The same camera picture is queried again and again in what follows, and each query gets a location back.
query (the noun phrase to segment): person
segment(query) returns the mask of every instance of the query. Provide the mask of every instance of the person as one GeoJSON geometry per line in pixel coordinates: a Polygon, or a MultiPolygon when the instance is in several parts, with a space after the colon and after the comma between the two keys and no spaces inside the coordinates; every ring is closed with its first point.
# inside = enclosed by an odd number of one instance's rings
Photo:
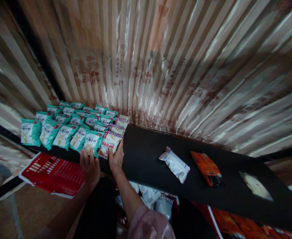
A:
{"type": "MultiPolygon", "coordinates": [[[[128,238],[175,238],[167,218],[149,210],[126,178],[122,169],[123,144],[121,140],[115,154],[108,148],[108,161],[129,222],[128,238]]],[[[108,177],[100,177],[99,159],[94,159],[92,149],[89,155],[86,150],[80,152],[84,185],[36,238],[65,238],[85,203],[73,238],[116,238],[113,182],[108,177]]]]}

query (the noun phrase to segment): green snack packet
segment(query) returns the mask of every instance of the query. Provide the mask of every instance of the green snack packet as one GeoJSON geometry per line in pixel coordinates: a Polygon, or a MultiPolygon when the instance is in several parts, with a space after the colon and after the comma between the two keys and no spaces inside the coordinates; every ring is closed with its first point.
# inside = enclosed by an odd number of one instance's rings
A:
{"type": "Polygon", "coordinates": [[[97,132],[92,130],[86,131],[86,139],[83,146],[83,149],[86,149],[87,154],[89,155],[90,149],[93,150],[94,157],[98,157],[97,151],[99,148],[99,145],[101,144],[104,137],[103,132],[97,132]]]}
{"type": "Polygon", "coordinates": [[[104,114],[101,114],[99,117],[100,117],[100,122],[105,126],[109,126],[109,124],[114,121],[113,118],[111,118],[107,115],[104,115],[104,114]]]}
{"type": "Polygon", "coordinates": [[[68,151],[72,136],[75,134],[77,130],[78,130],[78,126],[74,126],[70,124],[62,125],[57,136],[55,137],[53,141],[53,145],[56,145],[60,148],[64,148],[68,151]]]}
{"type": "Polygon", "coordinates": [[[75,110],[75,108],[73,106],[65,106],[63,109],[63,114],[70,116],[70,115],[72,115],[74,110],[75,110]]]}
{"type": "Polygon", "coordinates": [[[82,110],[82,108],[84,107],[85,103],[80,103],[80,102],[73,102],[73,107],[75,107],[77,110],[82,110]]]}
{"type": "Polygon", "coordinates": [[[109,129],[109,126],[105,126],[102,123],[95,121],[95,124],[94,124],[95,131],[104,132],[105,130],[108,130],[108,129],[109,129]]]}
{"type": "Polygon", "coordinates": [[[69,103],[69,102],[66,102],[66,101],[60,101],[60,106],[73,106],[73,103],[69,103]]]}
{"type": "Polygon", "coordinates": [[[53,119],[53,114],[51,113],[47,113],[47,112],[42,112],[42,111],[37,111],[35,114],[35,118],[37,121],[39,121],[41,123],[41,125],[43,125],[43,123],[45,122],[45,120],[47,119],[53,119]]]}
{"type": "Polygon", "coordinates": [[[84,117],[78,114],[73,113],[72,118],[70,120],[70,124],[74,126],[79,126],[84,123],[84,117]]]}
{"type": "Polygon", "coordinates": [[[60,114],[57,113],[55,116],[55,121],[60,125],[60,124],[68,124],[70,121],[71,117],[64,115],[64,114],[60,114]]]}
{"type": "Polygon", "coordinates": [[[41,146],[41,123],[36,120],[22,119],[21,143],[29,146],[41,146]]]}
{"type": "Polygon", "coordinates": [[[85,114],[85,116],[86,116],[85,123],[89,125],[90,127],[93,127],[94,123],[96,121],[99,122],[100,120],[97,115],[85,114]]]}
{"type": "Polygon", "coordinates": [[[81,111],[81,110],[74,110],[75,114],[81,115],[81,116],[85,116],[85,111],[81,111]]]}
{"type": "Polygon", "coordinates": [[[105,115],[112,117],[112,118],[115,118],[118,115],[118,112],[106,110],[105,115]]]}
{"type": "Polygon", "coordinates": [[[77,152],[80,152],[83,149],[85,143],[86,131],[89,130],[89,127],[85,124],[81,124],[75,133],[74,137],[71,140],[70,148],[74,149],[77,152]]]}
{"type": "Polygon", "coordinates": [[[98,111],[100,114],[104,114],[107,108],[104,108],[103,106],[96,105],[95,110],[98,111]]]}
{"type": "Polygon", "coordinates": [[[60,126],[52,119],[45,121],[42,127],[40,135],[41,144],[44,145],[47,150],[52,148],[53,141],[60,130],[60,126]]]}
{"type": "Polygon", "coordinates": [[[63,106],[47,105],[47,112],[53,114],[55,117],[57,113],[63,112],[63,106]]]}

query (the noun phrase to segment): red plastic basket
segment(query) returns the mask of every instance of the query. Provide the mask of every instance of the red plastic basket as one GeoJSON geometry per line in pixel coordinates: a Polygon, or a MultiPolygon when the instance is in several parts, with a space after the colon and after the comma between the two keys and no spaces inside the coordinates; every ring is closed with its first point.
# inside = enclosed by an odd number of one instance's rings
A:
{"type": "Polygon", "coordinates": [[[20,172],[19,178],[66,198],[73,198],[84,183],[79,164],[45,153],[38,153],[20,172]]]}

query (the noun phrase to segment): hand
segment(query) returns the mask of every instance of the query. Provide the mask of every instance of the hand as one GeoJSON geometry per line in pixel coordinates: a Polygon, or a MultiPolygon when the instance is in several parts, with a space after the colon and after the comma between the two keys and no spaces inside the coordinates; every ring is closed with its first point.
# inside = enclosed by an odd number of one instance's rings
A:
{"type": "Polygon", "coordinates": [[[109,166],[113,174],[116,173],[118,170],[119,171],[122,170],[123,157],[124,157],[123,144],[124,144],[124,140],[122,139],[114,155],[113,155],[113,148],[108,147],[109,166]]]}
{"type": "Polygon", "coordinates": [[[86,149],[80,151],[80,166],[84,171],[85,184],[89,190],[93,191],[100,177],[99,159],[94,159],[93,150],[89,151],[88,157],[86,149]]]}

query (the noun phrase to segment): black tabletop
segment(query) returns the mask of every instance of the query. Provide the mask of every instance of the black tabletop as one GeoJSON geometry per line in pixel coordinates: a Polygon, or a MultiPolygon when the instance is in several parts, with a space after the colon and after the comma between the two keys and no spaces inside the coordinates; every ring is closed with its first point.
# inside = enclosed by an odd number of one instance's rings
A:
{"type": "MultiPolygon", "coordinates": [[[[30,148],[79,163],[79,153],[72,149],[66,151],[57,146],[50,151],[43,146],[30,148]]],[[[292,192],[258,159],[132,125],[127,127],[124,135],[124,153],[123,170],[129,180],[292,231],[292,192]],[[164,161],[158,159],[166,146],[191,168],[184,184],[164,161]],[[207,186],[190,151],[204,152],[216,163],[225,187],[207,186]],[[273,201],[253,195],[239,171],[256,176],[273,201]]],[[[106,159],[100,158],[100,166],[102,172],[111,173],[106,159]]]]}

